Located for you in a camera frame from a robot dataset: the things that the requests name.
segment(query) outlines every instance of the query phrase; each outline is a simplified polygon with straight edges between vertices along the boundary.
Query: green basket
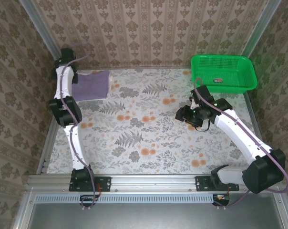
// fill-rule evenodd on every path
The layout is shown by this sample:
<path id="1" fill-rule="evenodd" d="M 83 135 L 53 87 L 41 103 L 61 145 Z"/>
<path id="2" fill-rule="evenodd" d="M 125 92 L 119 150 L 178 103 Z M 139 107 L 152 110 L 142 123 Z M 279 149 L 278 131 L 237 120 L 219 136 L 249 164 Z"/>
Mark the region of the green basket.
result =
<path id="1" fill-rule="evenodd" d="M 242 94 L 257 86 L 253 64 L 244 56 L 196 55 L 191 66 L 193 82 L 201 78 L 210 92 Z"/>

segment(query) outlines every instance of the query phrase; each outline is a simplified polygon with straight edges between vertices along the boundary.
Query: floral tablecloth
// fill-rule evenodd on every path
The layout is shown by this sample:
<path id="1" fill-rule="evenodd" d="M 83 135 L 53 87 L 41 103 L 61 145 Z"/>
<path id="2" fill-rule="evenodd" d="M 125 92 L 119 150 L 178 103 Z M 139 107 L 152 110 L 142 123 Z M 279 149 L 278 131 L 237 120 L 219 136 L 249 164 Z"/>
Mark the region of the floral tablecloth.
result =
<path id="1" fill-rule="evenodd" d="M 111 70 L 110 74 L 109 99 L 78 103 L 84 153 L 94 173 L 200 174 L 223 164 L 246 164 L 218 127 L 198 132 L 175 120 L 176 111 L 190 104 L 190 69 Z M 213 96 L 227 99 L 253 130 L 242 94 Z M 72 156 L 60 127 L 47 172 L 71 171 Z"/>

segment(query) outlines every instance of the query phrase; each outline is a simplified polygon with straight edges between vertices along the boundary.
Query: cable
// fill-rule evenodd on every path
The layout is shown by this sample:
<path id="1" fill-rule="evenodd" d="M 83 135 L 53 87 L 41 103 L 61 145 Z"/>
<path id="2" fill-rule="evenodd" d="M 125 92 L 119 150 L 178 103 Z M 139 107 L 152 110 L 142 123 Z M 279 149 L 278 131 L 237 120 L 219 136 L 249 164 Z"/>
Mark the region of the cable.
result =
<path id="1" fill-rule="evenodd" d="M 205 131 L 208 131 L 209 129 L 210 129 L 210 120 L 207 123 L 207 129 L 206 130 L 197 130 L 197 127 L 195 126 L 195 130 L 198 132 L 205 132 Z"/>
<path id="2" fill-rule="evenodd" d="M 286 181 L 287 181 L 287 186 L 284 190 L 273 190 L 273 189 L 269 189 L 267 188 L 266 190 L 270 191 L 270 192 L 274 192 L 274 193 L 285 193 L 288 192 L 288 174 L 286 173 L 286 171 L 283 169 L 283 167 L 269 154 L 269 152 L 265 149 L 262 148 L 262 145 L 244 128 L 244 126 L 238 121 L 236 120 L 234 117 L 232 117 L 231 115 L 227 114 L 226 112 L 218 109 L 217 107 L 215 107 L 214 105 L 210 104 L 207 100 L 205 100 L 201 94 L 198 92 L 197 88 L 196 88 L 196 83 L 197 81 L 200 81 L 200 85 L 202 85 L 202 80 L 200 78 L 196 78 L 195 82 L 194 82 L 194 89 L 195 92 L 197 94 L 197 96 L 209 107 L 213 108 L 214 110 L 220 112 L 221 114 L 227 116 L 228 118 L 230 118 L 231 120 L 233 120 L 244 132 L 245 134 L 247 134 L 247 136 L 249 136 L 249 138 L 255 143 L 255 145 L 257 145 L 257 147 L 259 149 L 261 149 L 269 158 L 270 160 L 279 168 L 279 170 L 283 173 Z"/>
<path id="3" fill-rule="evenodd" d="M 230 197 L 230 186 L 227 185 L 227 187 L 228 187 L 228 192 L 226 194 Z"/>
<path id="4" fill-rule="evenodd" d="M 227 206 L 223 206 L 221 203 L 219 203 L 219 202 L 217 202 L 217 201 L 215 201 L 215 200 L 214 200 L 214 203 L 218 204 L 220 207 L 223 207 L 223 209 L 230 208 L 230 207 L 233 207 L 233 206 L 235 206 L 236 204 L 238 204 L 240 201 L 242 201 L 242 200 L 246 197 L 246 195 L 249 194 L 249 192 L 250 192 L 250 190 L 248 190 L 247 192 L 245 192 L 244 195 L 243 195 L 239 200 L 237 200 L 237 201 L 234 202 L 233 204 L 230 204 L 230 205 L 227 205 Z"/>
<path id="5" fill-rule="evenodd" d="M 92 200 L 93 200 L 93 201 L 92 201 L 92 204 L 91 204 L 89 207 L 87 207 L 88 209 L 90 209 L 90 208 L 94 205 L 94 202 L 95 202 L 95 185 L 94 185 L 94 178 L 93 178 L 93 174 L 92 174 L 90 168 L 89 168 L 89 167 L 86 165 L 86 163 L 84 163 L 84 162 L 81 160 L 81 158 L 78 156 L 78 153 L 76 152 L 75 146 L 74 146 L 74 144 L 73 144 L 73 139 L 72 139 L 73 129 L 74 129 L 75 127 L 77 127 L 78 121 L 77 121 L 75 115 L 73 114 L 73 112 L 70 110 L 70 108 L 68 107 L 68 105 L 65 103 L 65 101 L 64 101 L 64 99 L 63 99 L 62 79 L 63 79 L 64 71 L 66 70 L 66 68 L 67 68 L 70 64 L 72 64 L 72 63 L 74 63 L 74 62 L 76 62 L 76 61 L 81 61 L 81 60 L 87 58 L 89 55 L 90 55 L 90 52 L 88 52 L 85 56 L 83 56 L 83 57 L 81 57 L 81 58 L 77 58 L 77 59 L 75 59 L 75 60 L 72 60 L 72 61 L 68 62 L 68 63 L 64 66 L 64 68 L 62 69 L 62 73 L 61 73 L 61 75 L 60 75 L 60 100 L 61 100 L 61 102 L 62 102 L 62 105 L 67 109 L 67 111 L 69 112 L 69 114 L 70 114 L 71 117 L 73 118 L 73 122 L 74 122 L 74 125 L 73 125 L 72 128 L 70 129 L 70 143 L 71 143 L 71 146 L 72 146 L 74 155 L 75 155 L 76 158 L 80 161 L 80 163 L 82 163 L 82 165 L 88 170 L 88 173 L 89 173 L 89 176 L 90 176 L 90 180 L 91 180 L 91 183 L 92 183 L 92 187 L 93 187 L 93 195 L 94 195 L 94 198 L 92 199 Z M 82 206 L 83 209 L 84 209 L 85 207 L 84 207 L 84 205 L 83 205 L 83 200 L 84 200 L 84 198 L 83 198 L 82 201 L 81 201 L 81 206 Z"/>
<path id="6" fill-rule="evenodd" d="M 101 194 L 102 194 L 101 184 L 98 183 L 98 184 L 97 184 L 97 187 L 98 187 L 98 190 L 99 190 L 99 194 L 98 194 L 98 197 L 97 197 L 96 199 L 98 199 L 98 198 L 101 196 Z M 94 196 L 94 197 L 92 197 L 92 196 L 83 196 L 83 197 L 82 197 L 81 206 L 82 206 L 82 209 L 83 209 L 83 210 L 85 209 L 85 206 L 83 205 L 84 200 L 85 200 L 85 199 L 90 199 L 90 198 L 91 198 L 92 200 L 93 200 L 93 199 L 95 200 L 95 196 Z"/>

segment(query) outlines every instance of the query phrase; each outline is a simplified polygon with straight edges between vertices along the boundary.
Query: damask wallpaper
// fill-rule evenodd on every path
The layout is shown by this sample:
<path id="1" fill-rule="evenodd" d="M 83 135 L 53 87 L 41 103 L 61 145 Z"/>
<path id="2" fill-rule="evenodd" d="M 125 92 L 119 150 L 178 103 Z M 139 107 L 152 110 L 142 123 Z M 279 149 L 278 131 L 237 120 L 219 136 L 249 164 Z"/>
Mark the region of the damask wallpaper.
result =
<path id="1" fill-rule="evenodd" d="M 195 54 L 240 55 L 266 2 L 34 0 L 58 47 L 91 44 L 81 63 L 88 69 L 189 66 Z"/>
<path id="2" fill-rule="evenodd" d="M 251 54 L 258 87 L 249 93 L 263 139 L 286 154 L 288 171 L 288 0 L 282 0 Z"/>
<path id="3" fill-rule="evenodd" d="M 51 121 L 53 60 L 17 0 L 0 1 L 0 229 L 10 228 Z"/>

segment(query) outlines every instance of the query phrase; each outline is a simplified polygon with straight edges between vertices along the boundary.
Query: purple towel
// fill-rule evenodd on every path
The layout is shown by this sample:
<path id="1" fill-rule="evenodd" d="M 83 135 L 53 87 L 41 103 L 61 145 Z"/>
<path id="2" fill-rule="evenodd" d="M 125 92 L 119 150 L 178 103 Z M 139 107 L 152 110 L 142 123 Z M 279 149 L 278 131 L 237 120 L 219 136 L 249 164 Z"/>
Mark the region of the purple towel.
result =
<path id="1" fill-rule="evenodd" d="M 78 83 L 72 84 L 72 95 L 75 101 L 105 99 L 109 91 L 109 71 L 81 75 Z"/>

